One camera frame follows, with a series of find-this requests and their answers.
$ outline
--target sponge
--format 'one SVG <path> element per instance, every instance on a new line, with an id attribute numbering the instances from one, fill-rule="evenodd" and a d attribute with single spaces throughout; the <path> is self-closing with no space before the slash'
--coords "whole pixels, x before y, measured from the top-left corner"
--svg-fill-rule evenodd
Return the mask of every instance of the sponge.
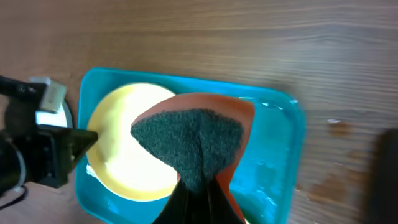
<path id="1" fill-rule="evenodd" d="M 235 160 L 243 132 L 239 121 L 211 109 L 162 111 L 131 128 L 145 150 L 172 166 L 187 189 L 198 194 Z"/>

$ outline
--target wooden table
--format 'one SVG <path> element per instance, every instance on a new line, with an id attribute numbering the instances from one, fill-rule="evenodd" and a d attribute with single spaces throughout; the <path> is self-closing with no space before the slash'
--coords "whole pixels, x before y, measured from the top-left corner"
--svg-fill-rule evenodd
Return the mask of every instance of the wooden table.
<path id="1" fill-rule="evenodd" d="M 398 127 L 394 0 L 1 0 L 0 30 L 0 74 L 64 82 L 74 114 L 92 67 L 295 95 L 307 138 L 289 223 L 359 223 L 373 142 Z M 1 223 L 99 223 L 71 180 L 29 184 L 29 198 L 0 211 Z"/>

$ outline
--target yellow plate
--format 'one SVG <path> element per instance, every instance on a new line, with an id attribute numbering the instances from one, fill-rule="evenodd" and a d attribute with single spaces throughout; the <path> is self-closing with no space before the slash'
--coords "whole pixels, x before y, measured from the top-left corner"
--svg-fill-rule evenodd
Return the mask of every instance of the yellow plate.
<path id="1" fill-rule="evenodd" d="M 87 152 L 88 162 L 118 196 L 148 202 L 173 191 L 176 171 L 142 148 L 130 129 L 138 115 L 174 95 L 161 86 L 135 83 L 108 94 L 91 115 L 87 129 L 98 133 L 98 141 Z"/>

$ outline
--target black object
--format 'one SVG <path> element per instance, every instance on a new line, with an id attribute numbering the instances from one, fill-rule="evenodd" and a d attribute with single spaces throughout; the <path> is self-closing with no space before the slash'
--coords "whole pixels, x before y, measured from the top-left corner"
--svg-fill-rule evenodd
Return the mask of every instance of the black object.
<path id="1" fill-rule="evenodd" d="M 239 121 L 210 109 L 163 111 L 138 121 L 131 134 L 154 157 L 172 166 L 187 188 L 200 192 L 235 160 Z"/>
<path id="2" fill-rule="evenodd" d="M 395 223 L 398 209 L 398 129 L 390 129 L 376 144 L 375 173 L 365 224 Z"/>
<path id="3" fill-rule="evenodd" d="M 65 96 L 57 82 L 24 83 L 0 76 L 0 94 L 10 96 L 0 131 L 0 197 L 9 189 L 35 182 L 61 187 L 68 174 L 95 143 L 96 132 L 36 125 L 36 111 L 54 112 Z M 0 209 L 26 197 L 27 191 Z"/>
<path id="4" fill-rule="evenodd" d="M 163 223 L 243 224 L 215 178 L 200 194 L 189 191 L 180 180 L 152 224 Z"/>

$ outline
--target plastic tray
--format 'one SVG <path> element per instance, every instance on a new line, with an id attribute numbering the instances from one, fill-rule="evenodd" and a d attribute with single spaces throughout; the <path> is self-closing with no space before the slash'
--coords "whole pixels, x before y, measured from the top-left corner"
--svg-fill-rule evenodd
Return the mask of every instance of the plastic tray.
<path id="1" fill-rule="evenodd" d="M 252 101 L 256 114 L 251 137 L 230 189 L 252 224 L 286 222 L 305 130 L 297 100 L 263 87 L 94 68 L 81 82 L 78 127 L 87 127 L 92 112 L 108 93 L 134 82 L 156 83 L 176 94 L 208 92 Z M 88 213 L 109 223 L 151 223 L 168 199 L 134 202 L 118 197 L 95 178 L 85 157 L 76 168 L 75 190 Z"/>

